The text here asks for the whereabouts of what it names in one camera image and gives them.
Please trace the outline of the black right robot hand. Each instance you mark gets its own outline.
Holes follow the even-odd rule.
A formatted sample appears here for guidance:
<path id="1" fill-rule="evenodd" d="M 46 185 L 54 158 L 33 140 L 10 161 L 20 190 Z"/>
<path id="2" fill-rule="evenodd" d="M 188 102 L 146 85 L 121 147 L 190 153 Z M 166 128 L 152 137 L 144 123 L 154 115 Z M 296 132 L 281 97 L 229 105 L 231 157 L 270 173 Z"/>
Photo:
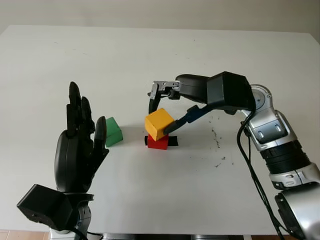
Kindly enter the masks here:
<path id="1" fill-rule="evenodd" d="M 174 81 L 154 81 L 149 96 L 148 112 L 155 112 L 162 98 L 179 100 L 184 97 L 196 103 L 207 104 L 207 76 L 181 74 Z M 192 123 L 210 110 L 207 106 L 199 108 L 197 105 L 189 108 L 187 113 L 180 119 L 175 120 L 166 126 L 164 134 L 169 134 L 186 123 Z"/>

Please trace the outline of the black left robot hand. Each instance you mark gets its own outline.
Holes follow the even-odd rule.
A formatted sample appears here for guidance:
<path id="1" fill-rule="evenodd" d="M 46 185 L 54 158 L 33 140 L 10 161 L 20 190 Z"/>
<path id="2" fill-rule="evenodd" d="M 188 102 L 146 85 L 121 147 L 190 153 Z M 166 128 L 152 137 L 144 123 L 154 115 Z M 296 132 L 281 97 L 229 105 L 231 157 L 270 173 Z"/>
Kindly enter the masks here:
<path id="1" fill-rule="evenodd" d="M 93 121 L 90 102 L 81 96 L 74 81 L 69 84 L 66 121 L 67 128 L 58 138 L 54 159 L 56 188 L 63 193 L 87 193 L 109 153 L 107 124 L 104 116 Z"/>

